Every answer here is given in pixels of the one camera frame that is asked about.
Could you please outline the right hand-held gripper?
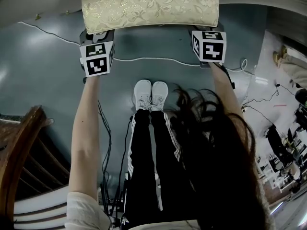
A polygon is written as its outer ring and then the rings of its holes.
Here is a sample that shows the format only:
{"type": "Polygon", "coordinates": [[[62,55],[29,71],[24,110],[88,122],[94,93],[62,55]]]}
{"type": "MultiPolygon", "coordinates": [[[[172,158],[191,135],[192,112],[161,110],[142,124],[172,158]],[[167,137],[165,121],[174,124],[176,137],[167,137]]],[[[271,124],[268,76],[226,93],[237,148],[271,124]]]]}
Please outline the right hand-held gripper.
{"type": "Polygon", "coordinates": [[[200,62],[201,68],[209,68],[209,63],[222,66],[225,61],[226,32],[201,30],[196,26],[191,29],[191,47],[200,62]]]}

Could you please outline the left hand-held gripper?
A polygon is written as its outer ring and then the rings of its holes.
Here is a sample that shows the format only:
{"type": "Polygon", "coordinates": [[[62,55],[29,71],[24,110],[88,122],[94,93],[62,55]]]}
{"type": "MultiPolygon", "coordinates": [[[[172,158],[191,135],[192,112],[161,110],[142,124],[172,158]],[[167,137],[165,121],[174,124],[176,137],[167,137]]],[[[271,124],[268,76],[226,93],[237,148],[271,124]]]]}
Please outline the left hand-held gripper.
{"type": "Polygon", "coordinates": [[[86,77],[109,74],[114,58],[114,30],[80,34],[80,63],[86,77]]]}

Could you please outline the cream upholstered stool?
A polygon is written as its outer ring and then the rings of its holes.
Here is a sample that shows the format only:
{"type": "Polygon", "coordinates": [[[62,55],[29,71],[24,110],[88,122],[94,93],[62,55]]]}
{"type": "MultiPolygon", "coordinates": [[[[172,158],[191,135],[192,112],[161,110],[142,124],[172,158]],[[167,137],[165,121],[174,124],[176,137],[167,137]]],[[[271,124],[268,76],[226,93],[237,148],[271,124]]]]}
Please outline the cream upholstered stool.
{"type": "Polygon", "coordinates": [[[125,27],[187,24],[216,27],[219,0],[81,0],[88,34],[125,27]]]}

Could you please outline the person's left forearm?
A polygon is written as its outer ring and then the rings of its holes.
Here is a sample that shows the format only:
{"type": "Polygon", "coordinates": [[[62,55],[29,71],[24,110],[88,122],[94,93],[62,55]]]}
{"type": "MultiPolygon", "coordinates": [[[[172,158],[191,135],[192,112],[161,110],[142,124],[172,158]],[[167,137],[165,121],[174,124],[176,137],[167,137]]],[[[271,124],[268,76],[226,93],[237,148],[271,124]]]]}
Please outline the person's left forearm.
{"type": "Polygon", "coordinates": [[[97,172],[101,159],[98,123],[99,77],[86,80],[74,118],[69,190],[97,199],[97,172]]]}

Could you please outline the person's right forearm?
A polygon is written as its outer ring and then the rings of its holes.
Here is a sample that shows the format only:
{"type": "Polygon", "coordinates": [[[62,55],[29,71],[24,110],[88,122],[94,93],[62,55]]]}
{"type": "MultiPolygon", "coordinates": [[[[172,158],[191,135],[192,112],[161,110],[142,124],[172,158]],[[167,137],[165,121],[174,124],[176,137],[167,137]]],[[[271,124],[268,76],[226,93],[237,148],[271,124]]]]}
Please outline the person's right forearm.
{"type": "Polygon", "coordinates": [[[228,113],[234,113],[243,118],[238,99],[233,91],[231,81],[227,74],[215,63],[210,62],[209,66],[213,73],[215,92],[222,101],[228,113]]]}

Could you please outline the person's left white shoe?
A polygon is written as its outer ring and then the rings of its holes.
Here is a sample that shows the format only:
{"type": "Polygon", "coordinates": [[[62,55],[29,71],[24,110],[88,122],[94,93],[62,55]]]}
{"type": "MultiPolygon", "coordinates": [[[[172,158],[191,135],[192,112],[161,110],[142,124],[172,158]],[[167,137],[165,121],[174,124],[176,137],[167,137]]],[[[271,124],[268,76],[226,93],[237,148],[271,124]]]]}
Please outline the person's left white shoe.
{"type": "Polygon", "coordinates": [[[135,84],[134,97],[136,111],[149,110],[151,103],[152,84],[149,80],[140,80],[135,84]]]}

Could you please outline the person's white shoe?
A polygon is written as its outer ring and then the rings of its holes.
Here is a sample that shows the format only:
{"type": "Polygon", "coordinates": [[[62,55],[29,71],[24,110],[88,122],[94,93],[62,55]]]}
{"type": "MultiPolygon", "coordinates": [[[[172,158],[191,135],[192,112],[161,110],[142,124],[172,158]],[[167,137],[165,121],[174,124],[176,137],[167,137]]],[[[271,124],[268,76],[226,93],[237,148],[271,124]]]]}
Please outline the person's white shoe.
{"type": "Polygon", "coordinates": [[[149,110],[151,103],[152,84],[149,80],[140,80],[135,84],[134,97],[136,111],[149,110]]]}
{"type": "Polygon", "coordinates": [[[152,85],[151,111],[163,111],[167,96],[168,85],[165,82],[156,81],[152,85]]]}

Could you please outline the person's right white shoe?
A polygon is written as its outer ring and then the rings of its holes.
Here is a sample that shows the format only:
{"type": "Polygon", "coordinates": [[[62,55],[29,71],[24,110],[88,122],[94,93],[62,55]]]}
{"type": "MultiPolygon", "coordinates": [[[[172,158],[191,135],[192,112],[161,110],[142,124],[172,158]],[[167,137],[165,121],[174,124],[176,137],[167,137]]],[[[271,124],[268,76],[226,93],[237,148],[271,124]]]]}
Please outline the person's right white shoe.
{"type": "Polygon", "coordinates": [[[151,111],[163,111],[167,96],[168,85],[165,82],[156,81],[152,85],[151,111]]]}

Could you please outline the person's black striped trousers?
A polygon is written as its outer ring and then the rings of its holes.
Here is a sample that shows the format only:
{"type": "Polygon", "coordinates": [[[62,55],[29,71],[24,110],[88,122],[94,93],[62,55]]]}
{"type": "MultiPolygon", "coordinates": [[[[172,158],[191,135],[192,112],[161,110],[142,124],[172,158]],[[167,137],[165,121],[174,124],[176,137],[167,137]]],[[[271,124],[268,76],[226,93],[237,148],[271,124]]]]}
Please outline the person's black striped trousers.
{"type": "Polygon", "coordinates": [[[195,220],[196,194],[179,161],[180,146],[167,114],[139,109],[131,129],[122,230],[150,223],[195,220]]]}

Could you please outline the white curved bed rail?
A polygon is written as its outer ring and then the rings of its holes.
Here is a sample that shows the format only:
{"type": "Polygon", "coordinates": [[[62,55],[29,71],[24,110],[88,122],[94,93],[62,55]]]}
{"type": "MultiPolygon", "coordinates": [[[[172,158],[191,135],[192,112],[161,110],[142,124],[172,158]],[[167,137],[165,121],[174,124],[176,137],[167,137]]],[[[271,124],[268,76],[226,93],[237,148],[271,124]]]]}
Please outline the white curved bed rail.
{"type": "Polygon", "coordinates": [[[42,195],[17,201],[13,223],[17,230],[61,230],[66,221],[66,199],[42,195]]]}

